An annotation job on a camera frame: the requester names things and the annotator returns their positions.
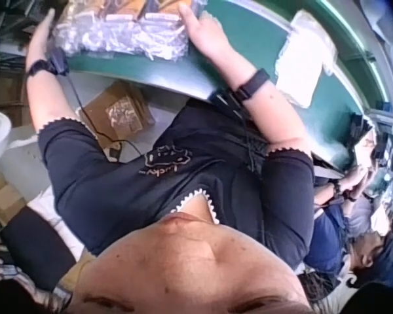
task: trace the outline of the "plastic bag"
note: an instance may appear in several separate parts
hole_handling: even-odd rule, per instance
[[[189,42],[179,4],[199,16],[207,1],[70,0],[54,30],[56,45],[69,55],[86,50],[177,60]]]

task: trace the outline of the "printed logo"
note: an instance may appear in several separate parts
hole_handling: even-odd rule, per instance
[[[169,172],[177,172],[178,167],[191,161],[192,152],[175,146],[162,146],[145,154],[146,170],[141,170],[142,175],[155,175],[160,177]]]

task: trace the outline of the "woman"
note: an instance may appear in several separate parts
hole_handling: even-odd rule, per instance
[[[255,75],[216,19],[180,10],[232,90]],[[27,69],[45,59],[52,18],[32,38]],[[70,313],[310,313],[293,269],[312,236],[313,164],[306,129],[273,83],[244,102],[259,131],[191,101],[128,164],[107,161],[54,75],[40,71],[27,88],[57,211],[98,255]],[[247,158],[247,137],[250,146],[266,139],[266,153],[250,147]],[[260,173],[248,159],[261,160]]]
[[[393,286],[393,221],[385,236],[373,231],[349,236],[349,220],[355,203],[372,182],[374,173],[374,169],[367,171],[357,167],[339,182],[328,183],[316,191],[313,238],[304,261],[315,272],[300,276],[313,302],[327,296],[348,272],[356,276],[348,282],[352,288],[360,288],[368,282]],[[345,192],[344,200],[329,205],[335,192]],[[324,281],[315,289],[318,277]]]

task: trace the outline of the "workbench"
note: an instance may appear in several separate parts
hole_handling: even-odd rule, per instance
[[[285,14],[269,9],[273,2],[276,3],[273,0],[211,0],[206,10],[222,23],[234,48],[256,67],[265,68],[276,82],[274,66],[286,42],[290,23],[283,17]],[[108,59],[76,56],[69,64],[74,71],[157,86],[203,100],[225,85],[194,47],[186,58],[177,62],[116,54]],[[339,171],[353,163],[353,155],[345,147],[350,115],[363,113],[363,107],[367,107],[365,102],[364,94],[339,60],[332,76],[322,72],[312,105],[308,109],[296,107],[308,129],[313,153]]]

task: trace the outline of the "person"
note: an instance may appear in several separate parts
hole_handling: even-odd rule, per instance
[[[374,172],[374,169],[356,167],[340,181],[327,183],[316,190],[313,238],[310,252],[304,259],[314,272],[299,277],[314,302],[330,294],[349,272],[356,276],[348,282],[352,288],[372,281],[393,286],[393,221],[385,236],[372,230],[350,236],[352,210],[372,181]],[[342,192],[345,192],[343,202],[329,205],[329,200]],[[325,289],[315,289],[317,278],[326,283]]]
[[[230,89],[254,77],[215,18],[180,12]],[[46,58],[52,18],[32,37],[27,71]],[[312,313],[293,271],[314,223],[309,140],[271,81],[243,101],[253,122],[191,100],[127,164],[107,161],[53,74],[30,75],[27,89],[56,210],[97,256],[70,313]]]

